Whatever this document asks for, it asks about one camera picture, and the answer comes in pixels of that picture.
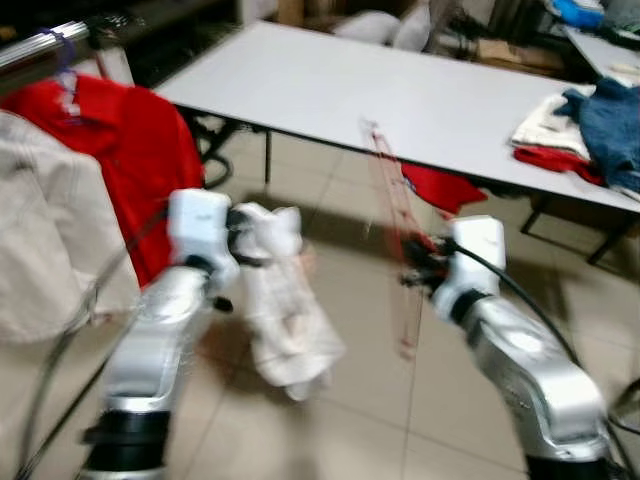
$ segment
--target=white tabletop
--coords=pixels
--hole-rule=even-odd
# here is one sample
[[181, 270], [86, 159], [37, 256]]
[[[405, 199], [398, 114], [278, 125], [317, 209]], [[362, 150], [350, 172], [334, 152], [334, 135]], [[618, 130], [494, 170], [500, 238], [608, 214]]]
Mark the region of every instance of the white tabletop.
[[171, 102], [366, 150], [379, 124], [398, 158], [640, 213], [640, 202], [512, 158], [513, 129], [566, 84], [256, 23], [156, 89]]
[[601, 76], [615, 75], [616, 72], [611, 67], [616, 64], [632, 67], [640, 65], [640, 55], [637, 52], [613, 45], [603, 38], [581, 33], [575, 28], [565, 26], [564, 31], [591, 68]]

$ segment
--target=table leg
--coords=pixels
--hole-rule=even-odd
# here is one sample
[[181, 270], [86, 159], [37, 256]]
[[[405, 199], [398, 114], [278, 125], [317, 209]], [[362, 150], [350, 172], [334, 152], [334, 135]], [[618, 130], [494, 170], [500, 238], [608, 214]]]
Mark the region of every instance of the table leg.
[[598, 263], [602, 256], [607, 253], [607, 250], [613, 247], [622, 237], [629, 233], [629, 230], [631, 230], [637, 222], [638, 218], [635, 216], [627, 218], [619, 228], [609, 234], [604, 243], [600, 245], [600, 247], [587, 259], [587, 263], [589, 263], [589, 265], [595, 265]]
[[271, 130], [265, 132], [264, 183], [271, 183]]
[[536, 222], [536, 220], [538, 220], [538, 217], [540, 216], [540, 214], [544, 213], [544, 209], [547, 208], [547, 205], [549, 205], [550, 202], [551, 202], [550, 196], [542, 197], [540, 199], [538, 204], [533, 208], [533, 212], [531, 212], [531, 215], [529, 215], [529, 218], [527, 218], [527, 221], [524, 222], [524, 225], [522, 225], [522, 228], [520, 229], [521, 233], [524, 233], [524, 234], [529, 233], [529, 230], [531, 230], [531, 227], [533, 227], [533, 224]]

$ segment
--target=beige floor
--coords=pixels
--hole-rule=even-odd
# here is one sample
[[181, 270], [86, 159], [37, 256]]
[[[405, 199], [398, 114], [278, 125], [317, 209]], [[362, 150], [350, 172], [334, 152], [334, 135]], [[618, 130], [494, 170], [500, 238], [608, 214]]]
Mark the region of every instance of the beige floor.
[[[333, 387], [295, 405], [252, 368], [238, 312], [222, 316], [198, 348], [195, 371], [177, 415], [169, 454], [172, 479], [463, 480], [524, 479], [506, 411], [474, 369], [455, 328], [425, 302], [415, 363], [393, 350], [392, 277], [375, 228], [381, 220], [366, 157], [276, 136], [273, 182], [263, 190], [263, 139], [242, 134], [227, 147], [236, 175], [222, 191], [233, 200], [299, 205], [318, 254], [317, 295], [348, 346]], [[429, 207], [415, 214], [437, 228]], [[464, 213], [489, 213], [505, 223], [509, 271], [558, 321], [607, 399], [640, 375], [638, 242], [624, 242], [595, 268], [583, 261], [601, 235], [543, 218], [536, 234], [518, 226], [526, 201], [492, 199]], [[557, 246], [562, 244], [569, 248]], [[87, 329], [65, 361], [47, 405], [50, 424], [117, 334]], [[0, 478], [9, 478], [16, 432], [47, 345], [0, 349]], [[46, 456], [37, 478], [72, 478], [83, 450], [77, 431], [95, 413], [93, 392]]]

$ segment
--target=beige jacket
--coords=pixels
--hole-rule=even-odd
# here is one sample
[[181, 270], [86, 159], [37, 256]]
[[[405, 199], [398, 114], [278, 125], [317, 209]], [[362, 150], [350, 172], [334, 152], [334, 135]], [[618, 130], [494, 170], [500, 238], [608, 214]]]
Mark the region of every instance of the beige jacket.
[[[124, 241], [93, 157], [0, 111], [0, 342], [58, 334]], [[139, 295], [127, 257], [96, 313], [129, 310]]]

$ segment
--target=red cloth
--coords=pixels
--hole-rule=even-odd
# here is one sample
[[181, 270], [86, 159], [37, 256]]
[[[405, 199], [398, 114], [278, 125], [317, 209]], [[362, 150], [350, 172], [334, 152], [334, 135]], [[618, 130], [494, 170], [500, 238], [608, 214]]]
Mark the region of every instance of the red cloth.
[[[62, 89], [54, 80], [29, 85], [5, 99], [2, 108], [48, 132], [67, 147], [89, 154], [102, 175], [125, 241], [166, 207], [179, 188], [202, 186], [203, 167], [178, 111], [141, 87], [78, 75], [74, 102], [80, 118], [62, 109]], [[140, 286], [169, 264], [166, 221], [131, 252]]]
[[449, 213], [457, 214], [463, 205], [487, 199], [469, 180], [450, 173], [404, 163], [402, 175], [416, 195]]
[[554, 172], [576, 172], [587, 182], [596, 185], [605, 184], [598, 168], [575, 153], [551, 147], [519, 147], [513, 156], [521, 162]]

